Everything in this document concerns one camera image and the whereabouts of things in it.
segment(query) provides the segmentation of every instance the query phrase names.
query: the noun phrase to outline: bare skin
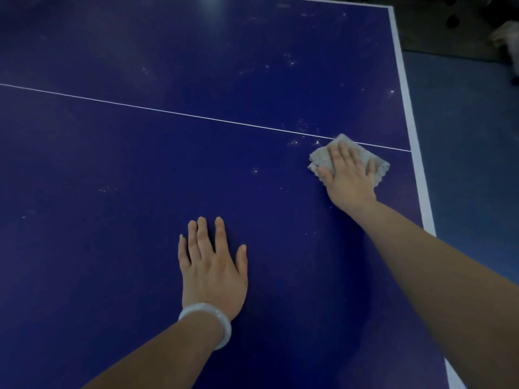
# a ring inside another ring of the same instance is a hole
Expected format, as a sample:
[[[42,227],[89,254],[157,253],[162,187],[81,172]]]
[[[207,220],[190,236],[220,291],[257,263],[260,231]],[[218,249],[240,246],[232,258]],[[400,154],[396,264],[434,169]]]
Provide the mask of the bare skin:
[[[335,176],[319,173],[330,199],[373,240],[465,385],[519,387],[519,287],[377,202],[373,162],[329,150]]]
[[[384,261],[464,383],[519,387],[519,287],[449,247],[386,205],[373,191],[375,164],[330,147],[336,169],[320,168],[332,202],[371,237]],[[203,217],[178,243],[183,307],[206,302],[232,320],[247,293],[246,248],[230,258],[223,220],[215,248]],[[224,335],[211,314],[187,315],[92,380],[84,389],[190,388]]]

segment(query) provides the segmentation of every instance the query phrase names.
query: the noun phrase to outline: cloth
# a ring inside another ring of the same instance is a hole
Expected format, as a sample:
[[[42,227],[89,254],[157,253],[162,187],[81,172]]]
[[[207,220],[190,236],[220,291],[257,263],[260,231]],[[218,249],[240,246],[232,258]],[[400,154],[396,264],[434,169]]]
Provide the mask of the cloth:
[[[379,156],[374,155],[373,153],[369,152],[362,146],[355,143],[353,140],[348,138],[346,135],[341,134],[338,137],[336,137],[333,141],[328,143],[325,147],[320,147],[317,150],[315,150],[312,154],[310,154],[310,165],[308,165],[308,169],[310,169],[312,172],[314,172],[315,176],[319,177],[319,174],[317,173],[317,167],[318,166],[326,166],[328,169],[332,171],[332,174],[335,175],[335,169],[332,164],[332,159],[330,158],[330,153],[328,153],[328,146],[329,145],[337,145],[339,142],[346,143],[347,148],[355,148],[359,152],[359,157],[364,164],[364,167],[367,167],[367,163],[371,158],[375,158],[375,165],[377,167],[377,173],[375,174],[375,185],[376,187],[378,183],[382,181],[382,177],[386,174],[386,172],[389,170],[389,163],[387,161],[384,161]]]

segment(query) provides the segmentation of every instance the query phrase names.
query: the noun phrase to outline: bracelet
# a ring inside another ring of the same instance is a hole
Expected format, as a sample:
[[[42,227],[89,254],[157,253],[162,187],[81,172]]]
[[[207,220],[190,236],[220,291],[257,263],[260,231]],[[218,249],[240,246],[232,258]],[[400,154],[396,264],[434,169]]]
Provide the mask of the bracelet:
[[[230,326],[230,322],[225,316],[223,312],[221,312],[219,309],[217,309],[215,306],[209,303],[196,303],[192,304],[191,306],[187,306],[185,309],[182,310],[180,315],[178,316],[178,320],[181,320],[184,318],[187,314],[191,314],[195,311],[205,311],[206,313],[212,314],[214,317],[216,317],[217,320],[220,321],[220,323],[224,326],[224,339],[220,344],[218,344],[218,347],[216,347],[214,350],[219,350],[220,348],[224,347],[225,344],[227,344],[230,340],[230,335],[232,333],[232,327]]]

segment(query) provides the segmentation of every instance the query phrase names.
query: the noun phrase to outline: blue floor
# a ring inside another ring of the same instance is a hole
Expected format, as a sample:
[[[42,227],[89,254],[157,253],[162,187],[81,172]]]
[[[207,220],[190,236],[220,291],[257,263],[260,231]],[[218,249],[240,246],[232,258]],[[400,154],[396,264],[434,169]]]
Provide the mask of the blue floor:
[[[404,54],[437,236],[519,284],[519,88],[497,63]]]

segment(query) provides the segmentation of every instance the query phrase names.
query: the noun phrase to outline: thin white center line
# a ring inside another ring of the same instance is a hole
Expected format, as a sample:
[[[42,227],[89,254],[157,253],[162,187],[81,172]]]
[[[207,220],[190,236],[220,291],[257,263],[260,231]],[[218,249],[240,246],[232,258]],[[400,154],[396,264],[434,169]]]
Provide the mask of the thin white center line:
[[[306,134],[303,132],[296,132],[296,131],[290,131],[290,130],[280,130],[278,128],[271,128],[271,127],[263,127],[262,125],[254,125],[254,124],[246,124],[246,123],[238,123],[237,121],[229,121],[229,120],[220,120],[220,119],[214,119],[212,117],[204,117],[204,116],[197,116],[197,115],[188,115],[187,113],[179,113],[179,112],[173,112],[170,110],[163,110],[163,109],[154,109],[154,108],[147,108],[145,106],[137,106],[137,105],[130,105],[130,104],[121,104],[119,102],[112,102],[112,101],[105,101],[103,99],[96,99],[96,98],[88,98],[88,97],[81,97],[79,95],[71,95],[71,94],[63,94],[63,93],[57,93],[54,91],[47,91],[47,90],[39,90],[39,89],[31,89],[29,87],[22,87],[22,86],[15,86],[13,84],[5,84],[0,83],[0,86],[4,87],[10,87],[13,89],[21,89],[21,90],[29,90],[29,91],[36,91],[39,93],[46,93],[46,94],[54,94],[54,95],[61,95],[63,97],[71,97],[71,98],[78,98],[78,99],[86,99],[88,101],[95,101],[95,102],[101,102],[104,104],[112,104],[112,105],[120,105],[120,106],[127,106],[129,108],[136,108],[136,109],[144,109],[144,110],[153,110],[155,112],[162,112],[162,113],[170,113],[172,115],[178,115],[178,116],[186,116],[186,117],[195,117],[197,119],[204,119],[204,120],[211,120],[211,121],[219,121],[221,123],[229,123],[229,124],[237,124],[237,125],[245,125],[247,127],[255,127],[255,128],[261,128],[264,130],[273,130],[273,131],[279,131],[279,132],[288,132],[290,134],[297,134],[297,135],[304,135],[304,136],[313,136],[315,138],[322,138],[322,139],[329,139],[333,140],[334,138],[330,138],[328,136],[320,136],[320,135],[312,135],[312,134]],[[380,146],[380,145],[372,145],[370,143],[360,143],[357,142],[360,145],[364,146],[373,146],[373,147],[380,147],[383,149],[391,149],[391,150],[398,150],[398,151],[407,151],[411,152],[410,150],[405,149],[397,149],[395,147],[387,147],[387,146]]]

